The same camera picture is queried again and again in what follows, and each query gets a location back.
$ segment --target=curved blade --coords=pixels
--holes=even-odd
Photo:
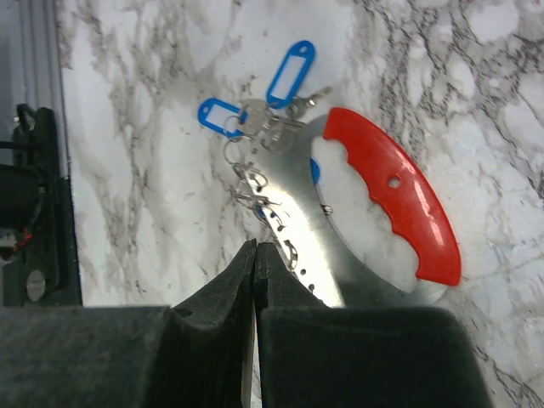
[[[266,196],[263,212],[297,278],[325,304],[397,306],[430,304],[437,292],[416,286],[402,292],[366,267],[344,244],[323,213],[308,161],[312,141],[324,133],[327,116],[297,133],[285,130],[273,150],[259,148],[254,167],[266,183],[252,183],[253,193]]]

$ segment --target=key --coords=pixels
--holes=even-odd
[[[309,108],[317,105],[319,99],[325,98],[332,92],[332,87],[324,87],[320,91],[311,94],[308,98],[293,98],[291,104],[286,107],[289,119],[296,121],[304,116]]]
[[[296,130],[304,125],[302,122],[274,115],[265,100],[244,99],[241,103],[246,120],[243,123],[236,123],[236,128],[247,135],[254,136],[260,131],[269,131],[278,124]]]
[[[244,99],[241,103],[242,111],[247,113],[247,117],[243,123],[236,124],[238,130],[253,136],[268,127],[270,118],[273,115],[270,113],[265,100]]]

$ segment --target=black device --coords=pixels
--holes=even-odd
[[[0,248],[3,305],[81,304],[71,187],[60,177],[54,112],[17,105],[18,126],[0,149],[13,165],[0,165],[0,230],[14,242]]]
[[[255,241],[171,309],[0,311],[2,407],[249,407],[254,317],[265,408],[491,407],[451,314],[329,309]]]

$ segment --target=blue key tag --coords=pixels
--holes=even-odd
[[[228,138],[235,138],[243,134],[236,129],[237,118],[235,116],[240,114],[240,110],[241,108],[223,102],[221,99],[206,99],[198,108],[198,122]],[[246,116],[247,113],[244,112],[241,116],[242,122]]]
[[[314,58],[315,47],[310,41],[302,40],[289,48],[266,92],[266,102],[271,108],[281,109],[291,103]]]

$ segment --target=finger grip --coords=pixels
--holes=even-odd
[[[365,180],[371,200],[391,219],[419,258],[416,277],[455,286],[461,279],[461,254],[438,197],[414,161],[382,129],[363,116],[333,108],[325,140],[341,142],[348,163]]]

